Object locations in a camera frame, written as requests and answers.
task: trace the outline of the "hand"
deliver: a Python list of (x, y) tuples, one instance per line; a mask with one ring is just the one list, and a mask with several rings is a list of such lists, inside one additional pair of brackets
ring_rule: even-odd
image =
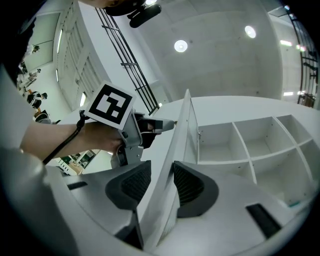
[(86, 123), (82, 130), (91, 149), (115, 153), (123, 143), (117, 129), (101, 122)]

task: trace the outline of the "white wall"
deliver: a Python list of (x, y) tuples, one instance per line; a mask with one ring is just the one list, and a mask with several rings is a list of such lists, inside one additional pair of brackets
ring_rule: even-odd
[[(286, 102), (297, 103), (301, 85), (301, 57), (300, 51), (296, 49), (298, 39), (291, 23), (270, 15), (274, 30), (276, 32), (282, 58), (282, 95), (281, 99)], [(292, 46), (280, 44), (280, 40), (292, 43)], [(293, 96), (283, 96), (284, 92), (293, 92)]]
[(71, 4), (72, 0), (48, 0), (37, 12), (37, 16), (62, 12)]
[(27, 89), (39, 93), (47, 93), (48, 98), (42, 100), (40, 109), (46, 110), (50, 119), (55, 122), (62, 120), (71, 113), (65, 97), (63, 96), (56, 78), (56, 69), (53, 62), (41, 66), (41, 73), (38, 73), (37, 80)]
[[(138, 31), (175, 91), (173, 100), (183, 98), (186, 89), (193, 97), (281, 98), (278, 39), (259, 0), (176, 0), (161, 5), (161, 14)], [(246, 35), (248, 25), (256, 38)], [(175, 51), (177, 40), (188, 43), (187, 51)]]
[(153, 82), (150, 84), (150, 88), (158, 104), (162, 103), (163, 105), (170, 102), (169, 97), (166, 94), (165, 87), (161, 81), (157, 80)]
[(109, 80), (116, 86), (119, 86), (128, 92), (137, 95), (137, 99), (134, 102), (134, 108), (138, 112), (146, 113), (147, 109), (135, 91), (135, 87), (125, 70), (125, 67), (121, 66), (121, 60), (112, 45), (106, 31), (102, 28), (101, 20), (96, 10), (87, 4), (79, 2), (80, 12), (84, 21), (85, 28), (88, 32), (94, 50), (99, 58), (101, 65), (109, 77)]
[(93, 160), (84, 169), (83, 174), (97, 173), (111, 169), (111, 157), (112, 155), (110, 155), (106, 151), (100, 150), (99, 153), (96, 154)]
[(178, 99), (176, 90), (164, 76), (163, 71), (160, 69), (153, 52), (149, 48), (140, 30), (130, 27), (127, 16), (117, 16), (114, 17), (114, 20), (119, 26), (125, 40), (128, 42), (148, 83), (161, 82), (169, 102), (172, 102), (173, 99)]

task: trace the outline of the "white shelf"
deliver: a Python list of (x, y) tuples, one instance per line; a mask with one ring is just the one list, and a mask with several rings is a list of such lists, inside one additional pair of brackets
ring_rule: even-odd
[(198, 163), (248, 159), (244, 145), (232, 123), (200, 126), (198, 130)]
[(254, 183), (256, 182), (254, 170), (250, 166), (249, 160), (226, 162), (203, 161), (199, 162), (198, 165), (201, 165), (201, 168), (210, 169), (210, 172), (221, 174), (235, 174)]
[(309, 138), (301, 143), (298, 144), (298, 146), (302, 149), (305, 145), (309, 144), (312, 141), (312, 138)]
[(317, 187), (319, 187), (320, 181), (320, 148), (313, 140), (309, 140), (306, 143), (300, 145), (300, 149), (304, 154), (304, 157), (309, 165), (312, 179)]
[(288, 130), (297, 144), (311, 139), (311, 136), (307, 130), (292, 115), (279, 116), (277, 119)]
[(251, 158), (281, 152), (294, 146), (287, 132), (273, 117), (239, 121), (234, 124)]
[(284, 162), (284, 160), (286, 160), (286, 158), (290, 156), (290, 154), (295, 152), (295, 150), (296, 148), (293, 146), (291, 148), (276, 153), (253, 157), (251, 160), (254, 172), (256, 174), (261, 174), (265, 171), (280, 166)]
[(306, 166), (297, 149), (252, 161), (257, 185), (288, 206), (313, 195)]

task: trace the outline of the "person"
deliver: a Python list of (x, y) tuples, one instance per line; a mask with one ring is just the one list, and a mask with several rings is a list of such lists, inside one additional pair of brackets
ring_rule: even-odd
[[(35, 16), (38, 10), (46, 3), (47, 0), (35, 0), (32, 3), (22, 1), (17, 9), (14, 2), (8, 2), (12, 5), (7, 6), (8, 10), (16, 10), (16, 15), (9, 21), (10, 26), (5, 26), (3, 34), (6, 35), (7, 43), (14, 49), (3, 53), (2, 62), (12, 81), (17, 81), (19, 64), (23, 60), (25, 53), (31, 51), (28, 43), (33, 35), (35, 27)], [(81, 2), (96, 8), (117, 7), (125, 1), (131, 0), (80, 0)], [(37, 52), (40, 48), (33, 48), (32, 53)], [(32, 103), (34, 108), (39, 108), (41, 100), (47, 98), (46, 94), (32, 92), (26, 94), (28, 102)], [(51, 125), (42, 124), (32, 121), (27, 128), (22, 139), (20, 148), (41, 160), (44, 160), (59, 144), (68, 138), (75, 130), (76, 124), (69, 125)], [(56, 157), (74, 155), (86, 150), (105, 150), (116, 152), (122, 144), (119, 133), (113, 127), (100, 122), (86, 123), (74, 140), (67, 144)]]
[(39, 50), (40, 50), (39, 45), (28, 44), (28, 46), (26, 47), (26, 52), (25, 52), (23, 58), (25, 58), (28, 55), (34, 54), (34, 53), (38, 52)]
[(48, 95), (47, 93), (41, 94), (38, 91), (32, 92), (31, 90), (28, 90), (23, 94), (23, 97), (31, 105), (31, 107), (33, 107), (34, 109), (38, 109), (41, 106), (41, 100), (46, 100), (48, 98)]
[(30, 82), (33, 82), (35, 79), (37, 79), (37, 75), (38, 75), (38, 73), (40, 73), (41, 72), (41, 69), (40, 68), (38, 68), (37, 70), (36, 70), (36, 72), (34, 72), (34, 73), (29, 73), (29, 77), (28, 77), (28, 80), (30, 81)]

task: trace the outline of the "recessed light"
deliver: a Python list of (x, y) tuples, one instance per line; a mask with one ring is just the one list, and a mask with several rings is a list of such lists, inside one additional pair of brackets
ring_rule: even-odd
[(244, 31), (246, 32), (246, 34), (250, 37), (250, 38), (255, 38), (256, 37), (256, 31), (254, 30), (254, 28), (252, 26), (246, 26), (244, 28)]
[(285, 41), (285, 40), (280, 40), (280, 44), (282, 44), (284, 46), (292, 46), (292, 42)]
[(56, 75), (56, 81), (59, 82), (58, 69), (55, 70), (55, 75)]
[(292, 95), (294, 95), (294, 93), (293, 93), (292, 91), (290, 91), (290, 92), (285, 92), (285, 93), (283, 94), (283, 96), (292, 96)]
[(188, 49), (188, 44), (186, 41), (178, 40), (174, 44), (174, 49), (179, 53), (183, 53)]
[(57, 53), (59, 53), (59, 49), (60, 49), (62, 32), (63, 32), (63, 29), (60, 30), (60, 35), (59, 35), (59, 39), (58, 39), (58, 47), (57, 47), (57, 49), (56, 49), (56, 52), (57, 52)]
[(157, 0), (146, 0), (145, 3), (148, 5), (148, 6), (151, 6), (153, 4), (155, 4), (157, 2)]
[(85, 104), (86, 99), (87, 99), (87, 95), (86, 95), (85, 92), (83, 92), (82, 95), (81, 95), (80, 107), (82, 107)]

